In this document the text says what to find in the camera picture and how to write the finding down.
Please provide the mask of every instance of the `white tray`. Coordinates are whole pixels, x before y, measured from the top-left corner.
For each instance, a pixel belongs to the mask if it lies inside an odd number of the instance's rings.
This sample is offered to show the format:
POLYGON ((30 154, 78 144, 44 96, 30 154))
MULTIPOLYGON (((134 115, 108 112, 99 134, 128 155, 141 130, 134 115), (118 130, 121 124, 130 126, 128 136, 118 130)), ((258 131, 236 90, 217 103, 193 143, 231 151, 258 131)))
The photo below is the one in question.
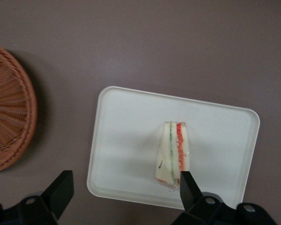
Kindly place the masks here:
POLYGON ((87 186, 99 197, 183 209, 155 179, 166 121, 186 123, 190 172, 202 192, 235 208, 243 200, 259 130, 251 109, 107 87, 99 96, 87 186))

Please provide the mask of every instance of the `brown basket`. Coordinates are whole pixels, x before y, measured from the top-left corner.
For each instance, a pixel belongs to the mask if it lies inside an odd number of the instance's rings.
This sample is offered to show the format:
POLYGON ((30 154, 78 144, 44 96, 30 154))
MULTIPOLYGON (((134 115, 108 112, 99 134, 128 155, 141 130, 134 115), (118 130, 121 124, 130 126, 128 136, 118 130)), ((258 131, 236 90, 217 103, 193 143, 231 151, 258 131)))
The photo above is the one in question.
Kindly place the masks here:
POLYGON ((0 170, 20 158, 37 123, 37 100, 18 63, 0 47, 0 170))

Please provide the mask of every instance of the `red filling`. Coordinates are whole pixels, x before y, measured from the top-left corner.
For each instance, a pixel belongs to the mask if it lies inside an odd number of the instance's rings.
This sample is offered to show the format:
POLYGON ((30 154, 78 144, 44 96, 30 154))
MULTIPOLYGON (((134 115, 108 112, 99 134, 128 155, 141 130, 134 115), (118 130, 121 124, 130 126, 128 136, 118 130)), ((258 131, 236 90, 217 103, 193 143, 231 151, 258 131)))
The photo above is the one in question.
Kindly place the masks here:
POLYGON ((179 169, 180 172, 185 170, 185 162, 184 162, 184 157, 185 154, 183 152, 183 136, 182 136, 182 130, 181 130, 181 123, 177 124, 177 145, 178 145, 178 155, 179 155, 179 169))

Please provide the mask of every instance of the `woven basket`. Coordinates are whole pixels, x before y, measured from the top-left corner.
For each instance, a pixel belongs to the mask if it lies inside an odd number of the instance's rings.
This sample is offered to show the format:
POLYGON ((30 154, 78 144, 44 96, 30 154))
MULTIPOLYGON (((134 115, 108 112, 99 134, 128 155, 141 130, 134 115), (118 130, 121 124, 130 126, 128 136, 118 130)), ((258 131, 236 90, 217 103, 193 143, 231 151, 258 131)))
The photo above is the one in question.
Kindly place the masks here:
POLYGON ((0 47, 0 170, 20 158, 37 123, 37 101, 31 82, 18 63, 0 47))

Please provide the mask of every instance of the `table surface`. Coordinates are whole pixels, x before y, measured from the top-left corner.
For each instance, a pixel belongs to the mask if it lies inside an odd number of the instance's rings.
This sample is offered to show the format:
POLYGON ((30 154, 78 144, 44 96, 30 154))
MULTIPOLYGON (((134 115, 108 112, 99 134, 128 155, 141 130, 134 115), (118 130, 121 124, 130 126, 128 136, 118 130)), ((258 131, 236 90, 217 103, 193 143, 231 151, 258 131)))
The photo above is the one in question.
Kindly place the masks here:
POLYGON ((244 201, 281 225, 281 1, 3 0, 0 45, 29 74, 39 106, 29 148, 0 172, 4 208, 73 170, 61 225, 171 224, 182 212, 88 191, 97 98, 115 85, 255 110, 244 201))

